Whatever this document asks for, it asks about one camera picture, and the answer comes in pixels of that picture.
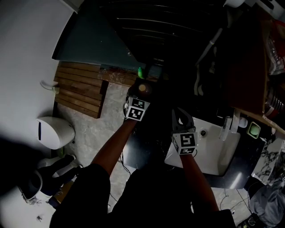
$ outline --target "cable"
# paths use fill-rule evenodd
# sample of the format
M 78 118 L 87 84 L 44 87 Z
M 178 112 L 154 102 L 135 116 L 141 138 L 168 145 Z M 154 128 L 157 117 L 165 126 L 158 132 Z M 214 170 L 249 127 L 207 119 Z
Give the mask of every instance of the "cable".
M 43 84 L 41 83 L 41 81 L 40 81 L 40 85 L 41 85 L 41 87 L 43 87 L 46 90 L 52 90 L 52 89 L 48 89 L 48 88 L 44 87 Z
M 197 151 L 197 149 L 196 149 L 196 154 L 195 154 L 195 156 L 197 155 L 197 153 L 198 153 L 198 151 Z M 193 156 L 193 158 L 195 158 L 195 156 Z
M 237 190 L 237 192 L 239 193 L 240 197 L 242 198 L 242 196 L 241 196 L 241 194 L 240 194 L 239 190 Z M 242 198 L 242 200 L 243 200 L 244 204 L 246 205 L 246 202 L 244 201 L 244 198 Z M 246 207 L 248 208 L 248 206 L 247 206 L 247 205 L 246 205 Z M 249 212 L 251 213 L 251 211 L 250 211 L 250 209 L 249 209 L 249 208 L 248 208 L 248 210 L 249 210 Z
M 110 196 L 117 202 L 117 200 L 112 196 L 111 192 L 110 192 Z
M 221 208 L 222 202 L 223 202 L 223 200 L 224 200 L 226 197 L 229 197 L 229 195 L 226 195 L 226 189 L 224 188 L 224 198 L 222 199 L 222 201 L 221 201 L 221 203 L 220 203 L 220 210 L 222 210 L 222 208 Z
M 121 162 L 121 164 L 122 164 L 124 170 L 125 170 L 126 172 L 128 172 L 128 173 L 131 175 L 131 173 L 130 173 L 130 171 L 128 170 L 128 168 L 125 167 L 125 165 L 124 165 L 124 153 L 123 153 L 123 152 L 122 152 L 122 154 L 121 154 L 119 160 L 120 160 L 120 162 Z
M 274 182 L 271 182 L 271 183 L 268 183 L 268 184 L 274 184 L 274 183 L 277 183 L 277 182 L 279 182 L 279 181 L 282 181 L 282 180 L 277 180 L 277 181 L 274 181 Z M 263 183 L 262 181 L 257 181 L 257 182 L 255 182 L 255 183 L 253 183 L 252 185 L 254 185 L 254 184 L 256 184 L 256 183 Z
M 246 198 L 247 199 L 247 198 Z M 244 202 L 244 200 L 238 202 L 235 206 L 237 206 L 238 204 L 240 204 L 241 202 Z M 230 210 L 232 210 L 235 206 L 233 206 Z

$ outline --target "shoe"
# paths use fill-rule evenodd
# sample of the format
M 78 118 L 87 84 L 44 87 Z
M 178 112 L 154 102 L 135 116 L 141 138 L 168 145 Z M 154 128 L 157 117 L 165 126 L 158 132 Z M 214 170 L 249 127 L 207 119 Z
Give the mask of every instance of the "shoe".
M 77 169 L 78 169 L 78 168 L 79 168 L 79 169 L 82 169 L 82 168 L 83 168 L 83 165 L 80 164 L 80 165 L 77 166 L 76 168 L 77 168 Z M 76 177 L 78 177 L 78 174 L 79 174 L 80 172 L 81 172 L 81 170 L 78 170 L 78 171 L 77 171 Z
M 76 159 L 75 155 L 71 155 L 71 154 L 66 154 L 66 155 L 72 156 L 74 158 L 74 160 Z

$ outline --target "wooden slat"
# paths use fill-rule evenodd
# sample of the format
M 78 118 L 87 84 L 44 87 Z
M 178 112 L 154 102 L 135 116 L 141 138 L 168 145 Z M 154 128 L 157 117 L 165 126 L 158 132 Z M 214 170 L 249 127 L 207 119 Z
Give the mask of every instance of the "wooden slat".
M 94 86 L 94 85 L 88 85 L 85 83 L 81 83 L 81 82 L 77 82 L 77 81 L 72 81 L 69 79 L 64 79 L 64 78 L 60 78 L 60 77 L 55 77 L 54 81 L 57 81 L 58 84 L 63 84 L 66 86 L 71 86 L 74 88 L 78 88 L 81 89 L 83 91 L 93 91 L 94 93 L 99 94 L 100 93 L 100 87 L 98 86 Z
M 64 85 L 64 84 L 58 84 L 60 90 L 61 89 L 65 89 L 65 90 L 69 90 L 71 92 L 77 93 L 77 94 L 81 94 L 90 98 L 94 98 L 97 100 L 102 100 L 103 95 L 102 94 L 98 94 L 94 91 L 91 90 L 82 90 L 73 86 L 69 86 L 69 85 Z
M 75 75 L 80 75 L 84 77 L 90 77 L 95 79 L 101 79 L 98 75 L 98 72 L 88 71 L 88 70 L 82 70 L 82 69 L 75 69 L 75 68 L 66 68 L 66 67 L 58 67 L 57 72 L 63 72 L 63 73 L 70 73 Z
M 57 94 L 56 97 L 60 98 L 62 100 L 65 100 L 67 102 L 70 102 L 72 104 L 78 105 L 78 106 L 80 106 L 82 108 L 88 109 L 90 111 L 97 112 L 97 113 L 99 112 L 99 107 L 98 106 L 91 105 L 89 103 L 77 100 L 75 98 L 72 98 L 72 97 L 69 97 L 69 96 L 66 96 L 66 95 L 63 95 L 63 94 Z
M 55 98 L 54 101 L 57 102 L 57 103 L 60 103 L 60 104 L 62 104 L 62 105 L 64 105 L 64 106 L 66 106 L 66 107 L 69 107 L 69 108 L 71 108 L 71 109 L 73 109 L 73 110 L 76 110 L 76 111 L 78 111 L 78 112 L 81 112 L 81 113 L 83 113 L 83 114 L 85 114 L 85 115 L 91 116 L 91 117 L 93 117 L 93 118 L 95 118 L 95 119 L 97 119 L 97 117 L 98 117 L 98 113 L 92 112 L 92 111 L 90 111 L 90 110 L 88 110 L 88 109 L 82 108 L 82 107 L 77 106 L 77 105 L 72 104 L 72 103 L 69 103 L 69 102 L 67 102 L 67 101 L 65 101 L 65 100 L 62 100 L 62 99 L 60 99 L 60 98 Z
M 100 65 L 92 65 L 92 64 L 85 64 L 85 63 L 76 63 L 76 62 L 59 62 L 58 66 L 67 67 L 67 68 L 76 68 L 76 69 L 83 69 L 88 71 L 99 72 Z
M 63 199 L 66 197 L 67 193 L 69 192 L 69 190 L 71 189 L 72 185 L 73 185 L 73 181 L 69 181 L 68 183 L 65 183 L 62 187 L 61 187 L 61 194 L 55 194 L 54 197 L 57 199 L 57 201 L 59 203 L 62 203 Z
M 79 76 L 79 75 L 75 75 L 75 74 L 57 72 L 56 77 L 61 77 L 61 78 L 69 79 L 72 81 L 78 81 L 78 82 L 82 82 L 82 83 L 86 83 L 86 84 L 98 86 L 98 87 L 101 87 L 101 85 L 102 85 L 102 80 L 84 77 L 84 76 Z
M 98 107 L 100 107 L 100 105 L 101 105 L 100 100 L 90 98 L 90 97 L 87 97 L 87 96 L 84 96 L 81 94 L 77 94 L 77 93 L 74 93 L 74 92 L 69 91 L 69 90 L 65 90 L 65 89 L 60 88 L 59 93 L 66 95 L 66 96 L 69 96 L 69 97 L 72 97 L 72 98 L 75 98 L 75 99 L 78 99 L 80 101 L 92 104 L 92 105 L 95 105 L 95 106 L 98 106 Z

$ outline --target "black wire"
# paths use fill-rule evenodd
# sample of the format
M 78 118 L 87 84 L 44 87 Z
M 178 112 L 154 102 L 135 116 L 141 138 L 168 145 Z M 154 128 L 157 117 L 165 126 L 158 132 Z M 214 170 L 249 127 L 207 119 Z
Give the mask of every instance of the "black wire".
M 247 198 L 246 198 L 247 199 Z M 240 204 L 241 202 L 244 202 L 244 200 L 238 202 L 235 206 L 237 206 L 238 204 Z M 235 206 L 233 206 L 230 210 L 232 210 Z
M 240 194 L 239 190 L 237 190 L 237 192 L 239 193 L 240 197 L 242 198 L 242 196 L 241 196 L 241 194 Z M 246 202 L 244 201 L 244 198 L 242 198 L 242 200 L 243 200 L 244 204 L 246 205 Z M 246 207 L 248 208 L 249 212 L 251 213 L 251 211 L 250 211 L 249 207 L 248 207 L 247 205 L 246 205 Z
M 222 201 L 221 201 L 221 203 L 220 203 L 220 210 L 222 210 L 222 208 L 221 208 L 222 202 L 223 202 L 223 200 L 224 200 L 226 197 L 229 197 L 229 195 L 226 195 L 226 189 L 224 188 L 224 198 L 222 199 Z
M 130 174 L 130 171 L 129 171 L 128 168 L 125 167 L 125 165 L 124 165 L 124 154 L 123 154 L 123 152 L 122 152 L 122 154 L 121 154 L 119 160 L 120 160 L 120 162 L 121 162 L 121 164 L 122 164 L 124 170 Z
M 196 154 L 195 154 L 195 156 L 197 155 L 197 153 L 198 153 L 198 151 L 197 151 L 197 149 L 196 149 Z M 195 156 L 193 156 L 193 158 L 195 158 Z
M 277 181 L 274 181 L 274 182 L 271 182 L 271 183 L 268 183 L 268 184 L 274 184 L 274 183 L 277 183 L 277 182 L 279 182 L 279 181 L 282 181 L 282 180 L 277 180 Z
M 110 196 L 117 202 L 117 200 L 112 196 L 111 192 L 110 192 Z

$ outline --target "black clothing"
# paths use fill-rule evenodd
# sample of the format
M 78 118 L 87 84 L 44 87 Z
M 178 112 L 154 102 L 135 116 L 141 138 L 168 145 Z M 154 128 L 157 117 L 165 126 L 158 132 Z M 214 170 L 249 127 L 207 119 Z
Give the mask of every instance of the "black clothing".
M 73 156 L 66 155 L 64 158 L 56 161 L 51 166 L 38 169 L 38 172 L 40 173 L 43 180 L 41 192 L 46 195 L 55 195 L 63 184 L 72 180 L 75 175 L 79 173 L 81 169 L 80 167 L 72 168 L 59 177 L 53 178 L 53 175 L 56 171 L 68 166 L 73 160 Z
M 248 192 L 249 198 L 251 199 L 254 194 L 262 187 L 264 187 L 264 184 L 261 181 L 250 176 L 247 183 L 245 184 L 244 189 Z
M 83 168 L 54 213 L 50 228 L 101 227 L 120 222 L 128 227 L 153 223 L 235 227 L 230 210 L 200 216 L 193 214 L 191 197 L 194 196 L 189 193 L 185 176 L 178 176 L 175 169 L 136 170 L 113 211 L 107 214 L 109 196 L 108 173 L 97 164 Z

